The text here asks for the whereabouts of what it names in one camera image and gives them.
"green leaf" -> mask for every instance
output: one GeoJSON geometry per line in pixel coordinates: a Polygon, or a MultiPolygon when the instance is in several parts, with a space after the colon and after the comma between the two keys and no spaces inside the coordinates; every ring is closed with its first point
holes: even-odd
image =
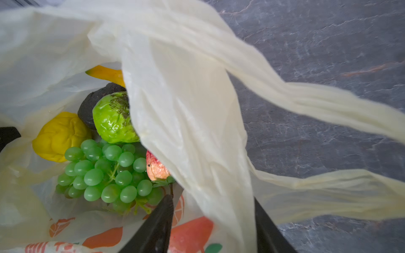
{"type": "Polygon", "coordinates": [[[222,245],[219,243],[213,243],[208,245],[208,247],[205,249],[205,253],[218,253],[222,249],[222,245]]]}
{"type": "Polygon", "coordinates": [[[167,181],[169,184],[176,182],[176,180],[175,180],[172,176],[168,176],[168,177],[166,178],[166,181],[167,181]]]}

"orange fruit print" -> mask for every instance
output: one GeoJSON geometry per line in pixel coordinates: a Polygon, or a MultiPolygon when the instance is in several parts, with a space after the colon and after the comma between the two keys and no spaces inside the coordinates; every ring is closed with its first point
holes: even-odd
{"type": "Polygon", "coordinates": [[[75,218],[70,218],[70,219],[60,219],[54,224],[51,225],[49,228],[49,235],[51,237],[59,235],[62,230],[64,230],[67,226],[69,226],[70,221],[74,220],[75,218]]]}
{"type": "Polygon", "coordinates": [[[177,202],[175,213],[173,215],[172,227],[175,227],[180,220],[183,218],[184,214],[184,197],[180,196],[179,201],[177,202]]]}
{"type": "Polygon", "coordinates": [[[214,223],[205,216],[177,227],[170,234],[169,250],[172,253],[204,253],[214,223]]]}
{"type": "Polygon", "coordinates": [[[101,234],[97,234],[95,236],[87,238],[82,245],[91,249],[100,247],[112,247],[117,245],[121,241],[121,238],[122,227],[115,227],[101,234]]]}

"crumpled plastic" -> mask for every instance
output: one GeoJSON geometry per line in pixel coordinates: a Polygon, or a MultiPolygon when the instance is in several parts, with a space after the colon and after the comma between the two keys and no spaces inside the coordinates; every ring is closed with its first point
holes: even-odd
{"type": "MultiPolygon", "coordinates": [[[[2,13],[0,24],[0,124],[16,126],[22,136],[1,153],[0,174],[17,184],[50,178],[50,169],[30,167],[30,141],[57,113],[74,111],[77,101],[105,85],[88,79],[86,70],[120,62],[142,144],[198,200],[204,215],[229,233],[239,252],[256,248],[253,194],[276,223],[323,214],[405,216],[405,183],[366,170],[297,179],[254,169],[226,71],[289,111],[402,143],[405,116],[345,90],[284,82],[207,4],[68,0],[57,8],[2,13]]],[[[21,229],[35,223],[27,210],[37,203],[20,202],[30,189],[0,185],[7,196],[0,200],[0,241],[9,239],[12,246],[37,240],[40,234],[21,229]]]]}

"marble countertop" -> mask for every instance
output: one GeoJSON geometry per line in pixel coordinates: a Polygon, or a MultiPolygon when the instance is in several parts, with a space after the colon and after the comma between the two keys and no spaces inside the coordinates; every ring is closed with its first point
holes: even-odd
{"type": "MultiPolygon", "coordinates": [[[[285,81],[347,89],[405,112],[405,1],[206,2],[285,81]]],[[[287,112],[232,82],[257,169],[305,178],[364,168],[405,181],[405,146],[287,112]]],[[[405,219],[322,216],[279,228],[299,253],[405,252],[405,219]]]]}

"printed fruit graphic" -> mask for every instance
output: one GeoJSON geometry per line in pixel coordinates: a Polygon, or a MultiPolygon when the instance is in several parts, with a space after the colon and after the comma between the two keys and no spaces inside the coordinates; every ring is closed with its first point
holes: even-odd
{"type": "Polygon", "coordinates": [[[93,121],[93,108],[103,97],[119,91],[126,91],[126,89],[118,84],[109,83],[106,85],[106,87],[90,93],[81,103],[77,115],[86,124],[86,126],[92,130],[96,130],[96,126],[94,125],[93,121]]]}
{"type": "Polygon", "coordinates": [[[211,236],[214,223],[206,217],[194,219],[177,227],[170,234],[171,252],[204,252],[204,246],[211,236]]]}
{"type": "Polygon", "coordinates": [[[91,249],[100,247],[112,247],[117,245],[121,241],[121,238],[122,227],[115,227],[101,234],[97,234],[95,236],[87,238],[82,245],[91,249]]]}
{"type": "Polygon", "coordinates": [[[91,130],[79,119],[77,114],[62,112],[46,123],[32,148],[43,159],[65,162],[65,152],[92,137],[91,130]]]}
{"type": "Polygon", "coordinates": [[[98,134],[108,143],[139,141],[131,124],[128,95],[125,91],[100,99],[93,108],[93,119],[98,134]]]}
{"type": "Polygon", "coordinates": [[[170,176],[167,168],[148,150],[146,152],[146,172],[152,181],[165,180],[170,176]]]}
{"type": "Polygon", "coordinates": [[[70,218],[70,219],[60,219],[54,224],[51,225],[49,228],[49,236],[55,237],[57,236],[60,232],[62,232],[67,226],[69,226],[70,221],[74,220],[75,218],[70,218]]]}
{"type": "Polygon", "coordinates": [[[184,197],[183,195],[181,195],[179,201],[177,202],[175,213],[173,215],[172,227],[175,227],[180,222],[180,220],[183,218],[183,215],[184,215],[184,197]]]}
{"type": "Polygon", "coordinates": [[[87,70],[86,74],[88,74],[91,77],[116,83],[125,88],[122,70],[115,70],[103,67],[101,65],[97,65],[94,68],[87,70]]]}

